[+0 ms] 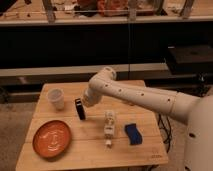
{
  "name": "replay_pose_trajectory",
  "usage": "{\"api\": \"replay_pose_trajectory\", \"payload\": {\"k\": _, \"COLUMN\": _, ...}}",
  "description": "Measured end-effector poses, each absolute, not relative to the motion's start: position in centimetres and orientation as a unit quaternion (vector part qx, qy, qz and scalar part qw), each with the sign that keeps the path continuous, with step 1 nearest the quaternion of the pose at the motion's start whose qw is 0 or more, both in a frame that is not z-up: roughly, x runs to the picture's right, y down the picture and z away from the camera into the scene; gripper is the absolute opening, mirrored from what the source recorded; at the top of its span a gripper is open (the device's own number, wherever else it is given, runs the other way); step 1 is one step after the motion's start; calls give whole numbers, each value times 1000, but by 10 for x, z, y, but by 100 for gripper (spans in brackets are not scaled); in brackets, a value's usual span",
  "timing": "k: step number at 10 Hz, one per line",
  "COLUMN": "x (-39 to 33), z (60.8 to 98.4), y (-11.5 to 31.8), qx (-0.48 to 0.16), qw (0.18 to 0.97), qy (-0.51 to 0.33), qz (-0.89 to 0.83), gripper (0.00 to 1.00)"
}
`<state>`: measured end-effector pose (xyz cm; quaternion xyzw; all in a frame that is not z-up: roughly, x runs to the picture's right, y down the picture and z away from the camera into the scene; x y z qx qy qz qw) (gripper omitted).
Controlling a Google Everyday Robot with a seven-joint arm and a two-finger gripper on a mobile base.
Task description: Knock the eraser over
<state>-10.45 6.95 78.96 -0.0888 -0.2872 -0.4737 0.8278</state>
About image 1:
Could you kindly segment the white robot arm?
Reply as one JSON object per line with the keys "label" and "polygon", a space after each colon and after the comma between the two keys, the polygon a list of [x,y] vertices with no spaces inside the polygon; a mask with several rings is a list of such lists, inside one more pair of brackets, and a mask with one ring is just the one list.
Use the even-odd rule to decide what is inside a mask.
{"label": "white robot arm", "polygon": [[187,126],[183,171],[213,171],[213,95],[197,97],[182,92],[120,83],[112,67],[93,75],[83,93],[86,107],[103,96],[114,97],[179,121]]}

